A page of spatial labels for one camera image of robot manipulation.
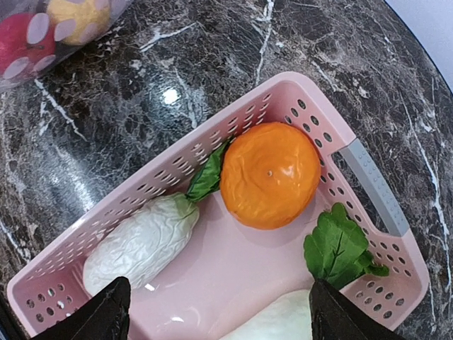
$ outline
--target pink plastic bin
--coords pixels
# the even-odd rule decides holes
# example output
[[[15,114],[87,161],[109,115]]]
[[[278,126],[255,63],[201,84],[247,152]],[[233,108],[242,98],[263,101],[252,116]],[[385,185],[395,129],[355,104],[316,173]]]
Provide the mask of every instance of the pink plastic bin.
[[[363,228],[388,278],[364,276],[343,292],[371,318],[395,329],[422,300],[428,270],[407,220],[376,164],[337,110],[307,77],[278,74],[169,147],[107,195],[8,285],[14,312],[31,336],[82,306],[89,295],[86,257],[118,223],[145,202],[186,182],[213,149],[262,122],[306,131],[322,158],[322,181],[308,209],[291,225],[261,232],[240,225],[219,193],[200,206],[189,245],[156,279],[132,294],[131,340],[215,340],[283,293],[310,288],[302,244],[316,218],[342,202]],[[331,158],[340,152],[368,193],[389,233],[371,223]]]

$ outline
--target marble surface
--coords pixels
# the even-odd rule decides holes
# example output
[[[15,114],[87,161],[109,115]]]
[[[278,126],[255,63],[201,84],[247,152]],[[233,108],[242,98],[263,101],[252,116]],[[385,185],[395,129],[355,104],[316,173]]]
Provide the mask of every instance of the marble surface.
[[[104,38],[1,94],[1,289],[150,159],[286,70],[352,126],[420,245],[430,288],[398,332],[453,339],[453,97],[383,0],[136,0]]]

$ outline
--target white vegetable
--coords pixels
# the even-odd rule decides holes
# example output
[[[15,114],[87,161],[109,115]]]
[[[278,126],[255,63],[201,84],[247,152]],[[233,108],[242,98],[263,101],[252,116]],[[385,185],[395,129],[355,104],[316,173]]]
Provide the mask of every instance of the white vegetable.
[[[220,340],[311,340],[309,294],[284,294]]]
[[[85,289],[95,295],[118,276],[128,278],[132,289],[143,287],[184,249],[199,216],[198,207],[182,193],[148,202],[87,258]]]

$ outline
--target plastic container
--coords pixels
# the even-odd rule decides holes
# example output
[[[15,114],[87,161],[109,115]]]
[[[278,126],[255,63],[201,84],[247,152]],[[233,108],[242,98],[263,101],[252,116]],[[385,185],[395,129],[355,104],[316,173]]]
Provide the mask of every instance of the plastic container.
[[[132,0],[0,0],[0,92],[104,35]]]
[[[292,224],[261,232],[240,225],[226,211],[220,194],[211,195],[201,205],[202,217],[189,245],[156,279],[134,291],[130,339],[218,339],[281,294],[310,288],[313,279],[304,263],[303,240],[319,214],[335,202],[348,207],[377,261],[391,269],[388,278],[364,276],[343,292],[388,328],[402,323],[429,282],[407,220],[376,164],[328,99],[310,79],[287,72],[220,111],[141,168],[11,280],[9,301],[30,335],[51,327],[89,299],[81,280],[84,261],[121,219],[147,200],[174,191],[228,136],[270,121],[309,131],[317,145],[324,165],[314,201]],[[335,152],[355,172],[388,234],[371,223],[334,164]]]

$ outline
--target basket handle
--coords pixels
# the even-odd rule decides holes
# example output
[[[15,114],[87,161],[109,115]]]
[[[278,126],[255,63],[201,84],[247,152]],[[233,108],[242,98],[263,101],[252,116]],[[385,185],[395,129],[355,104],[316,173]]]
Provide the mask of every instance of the basket handle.
[[[409,223],[395,195],[362,142],[355,139],[347,147],[342,148],[340,153],[381,215],[389,234],[402,237],[410,229]]]

